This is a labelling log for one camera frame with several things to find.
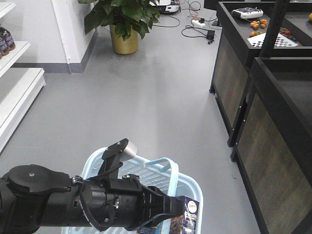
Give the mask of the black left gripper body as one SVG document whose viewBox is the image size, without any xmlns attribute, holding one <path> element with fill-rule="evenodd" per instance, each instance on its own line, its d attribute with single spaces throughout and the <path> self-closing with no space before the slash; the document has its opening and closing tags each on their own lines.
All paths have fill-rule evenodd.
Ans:
<svg viewBox="0 0 312 234">
<path fill-rule="evenodd" d="M 142 215 L 149 216 L 148 187 L 133 174 L 101 179 L 91 177 L 79 187 L 79 203 L 90 225 L 100 232 L 110 227 L 139 229 Z"/>
</svg>

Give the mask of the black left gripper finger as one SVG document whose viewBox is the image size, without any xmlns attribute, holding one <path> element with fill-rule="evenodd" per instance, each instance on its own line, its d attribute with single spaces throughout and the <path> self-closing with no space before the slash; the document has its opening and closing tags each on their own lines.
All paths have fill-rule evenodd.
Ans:
<svg viewBox="0 0 312 234">
<path fill-rule="evenodd" d="M 149 217 L 176 217 L 184 214 L 184 202 L 179 197 L 169 196 L 156 186 L 149 186 Z"/>
<path fill-rule="evenodd" d="M 170 214 L 157 214 L 152 217 L 142 215 L 142 221 L 140 227 L 154 227 L 162 221 L 171 218 Z"/>
</svg>

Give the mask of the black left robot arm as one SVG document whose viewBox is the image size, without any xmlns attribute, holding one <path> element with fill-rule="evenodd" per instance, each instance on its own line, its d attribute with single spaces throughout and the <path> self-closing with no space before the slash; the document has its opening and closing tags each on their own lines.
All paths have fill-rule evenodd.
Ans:
<svg viewBox="0 0 312 234">
<path fill-rule="evenodd" d="M 0 231 L 32 234 L 40 227 L 110 227 L 134 231 L 181 216 L 183 201 L 144 186 L 118 167 L 83 179 L 38 165 L 12 168 L 0 180 Z"/>
</svg>

